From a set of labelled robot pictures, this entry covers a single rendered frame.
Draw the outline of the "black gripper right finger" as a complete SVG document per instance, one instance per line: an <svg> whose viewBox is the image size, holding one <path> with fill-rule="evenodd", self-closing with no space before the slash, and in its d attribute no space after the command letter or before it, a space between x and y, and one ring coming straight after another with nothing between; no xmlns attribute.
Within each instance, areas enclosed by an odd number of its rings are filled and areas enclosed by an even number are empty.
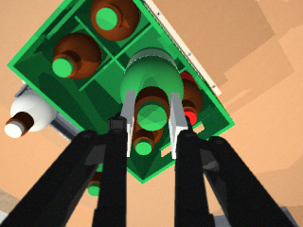
<svg viewBox="0 0 303 227"><path fill-rule="evenodd" d="M170 93L169 107L174 227L216 227L205 177L231 227L295 227L225 138L198 137L179 93Z"/></svg>

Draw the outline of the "brown bottle with red cap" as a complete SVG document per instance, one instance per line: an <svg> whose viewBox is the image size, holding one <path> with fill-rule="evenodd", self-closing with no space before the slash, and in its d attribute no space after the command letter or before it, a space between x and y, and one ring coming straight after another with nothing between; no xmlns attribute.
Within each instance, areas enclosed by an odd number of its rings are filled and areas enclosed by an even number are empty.
<svg viewBox="0 0 303 227"><path fill-rule="evenodd" d="M180 75L184 83L184 97L182 101L184 113L190 118L191 125L193 125L203 107L203 95L193 76L188 71L185 70Z"/></svg>

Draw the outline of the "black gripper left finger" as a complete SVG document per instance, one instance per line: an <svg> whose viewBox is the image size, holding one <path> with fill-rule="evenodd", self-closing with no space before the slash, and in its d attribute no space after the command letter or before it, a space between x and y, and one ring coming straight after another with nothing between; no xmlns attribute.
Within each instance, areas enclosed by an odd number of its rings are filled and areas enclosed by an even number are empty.
<svg viewBox="0 0 303 227"><path fill-rule="evenodd" d="M107 133L79 132L0 227L65 227L102 163L91 227L127 227L127 157L134 104L135 90L127 90L122 111L108 119Z"/></svg>

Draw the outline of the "green bottle crate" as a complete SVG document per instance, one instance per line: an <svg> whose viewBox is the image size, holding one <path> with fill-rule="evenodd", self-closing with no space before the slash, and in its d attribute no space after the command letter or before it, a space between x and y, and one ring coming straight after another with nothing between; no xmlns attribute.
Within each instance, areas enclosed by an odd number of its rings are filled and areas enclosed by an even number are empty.
<svg viewBox="0 0 303 227"><path fill-rule="evenodd" d="M113 42L102 38L92 27L90 8L93 0L63 0L7 67L80 131L92 130L101 135L108 132L108 119L122 110L120 83L130 58L142 48L159 47L173 57L180 74L186 70L196 81L204 103L192 128L195 129L201 124L206 128L219 110L220 100L212 94L214 92L205 79L200 78L201 74L197 74L198 70L192 69L195 66L187 62L188 58L184 57L186 54L181 54L182 49L177 48L179 45L174 45L176 42L160 27L162 24L144 0L133 1L143 12L140 23L129 38ZM146 29L143 28L145 25L148 25ZM97 71L86 79L59 77L52 68L55 44L63 36L84 28L108 53L106 59ZM168 146L169 121L164 125L161 139L154 144L149 154L138 154L134 143L131 143L127 168L148 166L169 158L172 156L171 152L163 157L161 154Z"/></svg>

